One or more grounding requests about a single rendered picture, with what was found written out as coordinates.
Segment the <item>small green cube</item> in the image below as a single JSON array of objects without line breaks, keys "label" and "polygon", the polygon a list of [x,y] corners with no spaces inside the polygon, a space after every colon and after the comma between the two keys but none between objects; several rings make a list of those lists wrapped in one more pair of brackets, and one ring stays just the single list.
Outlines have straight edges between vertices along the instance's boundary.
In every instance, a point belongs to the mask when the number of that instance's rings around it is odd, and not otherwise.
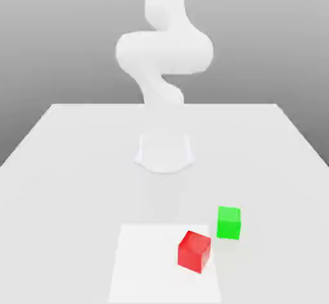
[{"label": "small green cube", "polygon": [[218,207],[217,237],[239,240],[241,233],[241,211],[235,207]]}]

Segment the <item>small red cube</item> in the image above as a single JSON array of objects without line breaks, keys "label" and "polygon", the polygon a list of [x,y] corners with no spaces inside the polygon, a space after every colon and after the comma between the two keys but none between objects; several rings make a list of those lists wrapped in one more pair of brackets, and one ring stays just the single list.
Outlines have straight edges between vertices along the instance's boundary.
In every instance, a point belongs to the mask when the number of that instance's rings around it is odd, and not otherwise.
[{"label": "small red cube", "polygon": [[194,231],[187,231],[177,249],[177,263],[201,274],[210,258],[211,239]]}]

